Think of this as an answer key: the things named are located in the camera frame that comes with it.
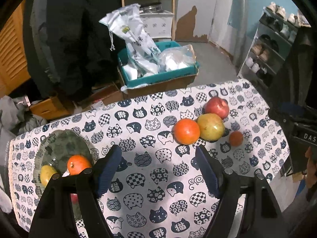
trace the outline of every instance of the drawstring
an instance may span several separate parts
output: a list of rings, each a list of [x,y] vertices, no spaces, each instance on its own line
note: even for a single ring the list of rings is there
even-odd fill
[[[110,41],[111,41],[110,51],[113,51],[113,50],[116,50],[116,49],[115,49],[115,46],[114,46],[114,38],[113,38],[112,32],[110,31],[109,28],[108,28],[108,30],[109,30],[109,36],[110,36]]]

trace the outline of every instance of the brown stain on door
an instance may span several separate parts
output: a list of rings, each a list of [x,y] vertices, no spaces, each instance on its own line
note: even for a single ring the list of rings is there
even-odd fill
[[[175,40],[185,42],[202,42],[208,43],[207,35],[200,37],[194,36],[194,28],[196,24],[197,8],[193,8],[177,21]]]

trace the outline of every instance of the drawstring bag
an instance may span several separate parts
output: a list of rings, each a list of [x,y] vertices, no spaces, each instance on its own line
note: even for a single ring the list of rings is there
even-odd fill
[[[112,38],[114,33],[125,40],[128,58],[142,76],[147,73],[157,74],[161,51],[145,32],[139,9],[139,4],[131,4],[108,13],[99,22],[109,29],[111,50],[115,49]]]

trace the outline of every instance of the black jacket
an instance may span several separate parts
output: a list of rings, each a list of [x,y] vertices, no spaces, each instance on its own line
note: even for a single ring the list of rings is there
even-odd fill
[[[121,0],[34,0],[31,14],[32,36],[40,65],[29,63],[28,70],[43,97],[47,78],[75,101],[88,96],[91,86],[117,78],[117,53],[125,47],[114,37],[116,50],[110,51],[108,28],[98,21],[121,7]]]

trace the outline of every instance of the blue wall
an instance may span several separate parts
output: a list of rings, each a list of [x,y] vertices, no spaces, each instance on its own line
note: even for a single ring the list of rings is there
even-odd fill
[[[290,13],[297,14],[297,7],[292,2],[292,0],[248,0],[248,27],[247,27],[247,36],[253,39],[253,36],[256,32],[258,21],[261,17],[263,7],[269,5],[272,1],[276,4],[282,6],[286,10],[286,14]],[[228,25],[231,25],[233,28],[240,28],[240,10],[239,10],[240,0],[233,0],[230,16],[228,20]]]

